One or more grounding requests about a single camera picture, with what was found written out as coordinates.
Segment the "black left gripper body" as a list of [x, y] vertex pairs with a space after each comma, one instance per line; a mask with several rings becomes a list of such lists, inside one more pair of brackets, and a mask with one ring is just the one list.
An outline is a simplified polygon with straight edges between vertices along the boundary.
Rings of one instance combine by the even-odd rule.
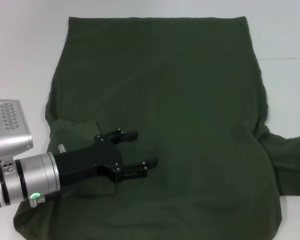
[[88, 147], [55, 154], [60, 185], [76, 184], [95, 177], [108, 177], [118, 183], [123, 179], [123, 158], [118, 137], [96, 136]]

